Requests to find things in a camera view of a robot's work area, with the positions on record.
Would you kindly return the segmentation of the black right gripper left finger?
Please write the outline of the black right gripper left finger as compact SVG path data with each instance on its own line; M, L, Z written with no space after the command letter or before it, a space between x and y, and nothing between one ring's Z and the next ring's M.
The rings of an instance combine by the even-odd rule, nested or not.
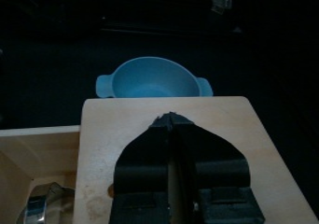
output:
M170 115L155 119L128 143L114 173L114 201L108 224L170 224Z

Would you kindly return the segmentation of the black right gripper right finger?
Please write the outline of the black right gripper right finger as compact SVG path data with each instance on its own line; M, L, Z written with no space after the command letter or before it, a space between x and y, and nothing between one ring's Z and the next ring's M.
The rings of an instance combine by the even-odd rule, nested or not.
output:
M182 115L171 122L186 223L265 224L242 152Z

